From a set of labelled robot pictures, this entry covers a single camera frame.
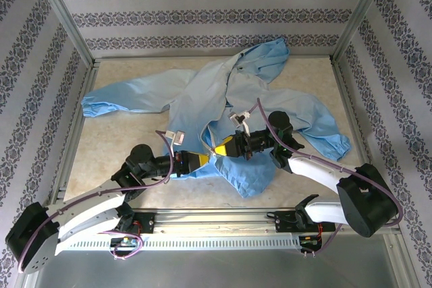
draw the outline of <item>floor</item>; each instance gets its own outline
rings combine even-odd
[[[200,69],[214,57],[105,60],[99,68],[94,89],[112,82],[156,74],[171,68]],[[359,159],[344,106],[328,57],[290,57],[270,88],[291,88],[314,94],[331,111],[352,150],[340,162],[359,165]],[[109,179],[139,143],[148,144],[155,156],[162,153],[162,141],[155,129],[165,130],[166,111],[161,114],[114,112],[87,118],[67,185],[65,199],[73,198]],[[297,141],[309,152],[317,151],[298,134]],[[258,196],[243,199],[222,177],[171,180],[168,185],[145,191],[130,203],[132,208],[257,208],[293,207],[311,194],[335,197],[332,191],[308,178],[277,170],[276,177]]]

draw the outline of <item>beige table surface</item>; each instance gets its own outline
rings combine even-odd
[[[200,69],[214,59],[201,57],[102,61],[94,89],[113,82],[156,74],[166,69]],[[341,133],[347,135],[352,143],[352,150],[340,162],[359,165],[328,57],[290,57],[282,73],[270,84],[270,88],[291,88],[317,96],[335,117]],[[65,199],[87,192],[109,179],[137,144],[148,144],[155,156],[160,155],[163,143],[154,130],[166,130],[168,114],[168,111],[161,114],[118,111],[97,118],[86,118]],[[317,153],[300,135],[295,134],[295,138],[306,145],[305,150]],[[172,179],[167,185],[146,190],[130,205],[132,208],[294,207],[311,194],[335,196],[331,190],[313,180],[277,170],[275,179],[261,195],[247,199],[242,198],[222,177]]]

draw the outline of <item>white cable tray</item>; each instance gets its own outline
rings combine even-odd
[[[142,250],[203,251],[203,250],[286,250],[300,249],[296,236],[279,237],[143,237]],[[106,251],[110,239],[97,235],[72,244],[69,251]]]

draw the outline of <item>patterned wallpaper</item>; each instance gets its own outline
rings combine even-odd
[[[94,57],[229,55],[283,37],[331,54],[358,0],[64,0]]]
[[[374,0],[340,62],[369,158],[393,185],[422,287],[432,287],[431,0]]]
[[[0,0],[0,287],[17,262],[4,237],[25,207],[49,197],[86,66],[48,0]]]

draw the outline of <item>blue cloth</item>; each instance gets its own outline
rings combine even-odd
[[[241,113],[256,103],[267,114],[285,111],[293,128],[323,156],[342,158],[351,148],[339,133],[329,110],[315,97],[303,92],[270,90],[284,68],[289,50],[282,39],[246,49],[229,59],[210,62],[200,71],[172,69],[161,74],[110,84],[89,92],[82,100],[84,116],[96,117],[116,110],[159,113],[169,109],[168,128],[182,130],[182,150],[208,153],[234,133],[229,113]],[[258,109],[248,120],[250,131],[265,129]],[[243,158],[212,156],[209,163],[182,176],[224,176],[246,198],[263,192],[275,175],[268,152]]]

